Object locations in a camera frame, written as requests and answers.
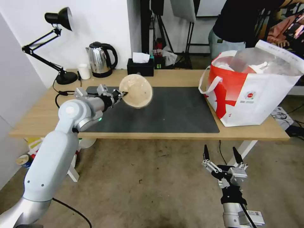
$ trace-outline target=lamp shade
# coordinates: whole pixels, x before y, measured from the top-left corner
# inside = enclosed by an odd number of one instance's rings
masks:
[[[66,29],[72,31],[72,14],[69,7],[65,7],[59,13],[45,13],[45,20],[50,24],[61,24]]]

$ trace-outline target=wooden table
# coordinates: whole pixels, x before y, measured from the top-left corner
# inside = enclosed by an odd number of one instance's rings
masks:
[[[204,70],[155,70],[154,77],[146,77],[152,86],[176,86],[192,87],[198,86],[199,79]],[[123,77],[127,75],[126,70],[115,70],[107,78],[91,77],[82,81],[82,87],[119,86]],[[69,85],[55,84],[57,90],[75,90],[80,87],[76,81]],[[56,91],[49,88],[46,94],[32,107],[22,120],[9,133],[12,137],[45,137],[55,129],[58,122],[58,108],[54,99]],[[58,103],[73,99],[73,96],[59,96]],[[244,158],[258,140],[288,140],[289,136],[283,131],[279,124],[268,117],[263,124],[256,126],[225,127],[217,118],[211,108],[219,133],[107,133],[107,132],[81,132],[79,137],[86,138],[121,138],[121,139],[199,139],[199,140],[244,140],[239,147],[239,152]],[[228,163],[235,164],[234,158]]]

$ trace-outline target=kettle handle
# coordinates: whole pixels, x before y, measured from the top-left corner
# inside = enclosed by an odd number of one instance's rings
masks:
[[[117,63],[118,63],[118,56],[117,56],[116,50],[114,49],[113,46],[111,46],[109,44],[106,44],[106,43],[102,44],[102,48],[104,50],[110,50],[110,51],[112,51],[112,53],[114,55],[114,58],[115,58],[115,61],[114,61],[113,64],[111,64],[110,56],[109,56],[109,54],[108,54],[107,51],[105,51],[105,54],[107,55],[107,59],[109,60],[109,62],[107,63],[107,65],[113,70],[116,67]]]

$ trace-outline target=black desk mat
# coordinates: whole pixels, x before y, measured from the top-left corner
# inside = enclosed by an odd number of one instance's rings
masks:
[[[96,93],[96,86],[87,88]],[[108,87],[110,93],[117,87]],[[141,109],[123,100],[104,112],[87,132],[218,133],[219,129],[197,87],[153,87],[151,103]]]

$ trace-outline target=bag handle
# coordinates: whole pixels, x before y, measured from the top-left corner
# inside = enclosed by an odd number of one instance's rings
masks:
[[[209,86],[208,90],[207,91],[202,91],[202,89],[200,88],[202,86],[202,82],[203,82],[203,79],[205,78],[205,74],[206,74],[206,70],[209,70],[210,69],[210,66],[208,66],[204,73],[202,74],[200,80],[199,80],[199,91],[201,94],[206,94],[206,93],[210,93],[211,91],[213,91],[215,89],[215,87],[218,85],[218,83],[222,82],[223,79],[219,76],[216,76],[215,79],[213,80],[213,82],[211,83],[211,85]]]

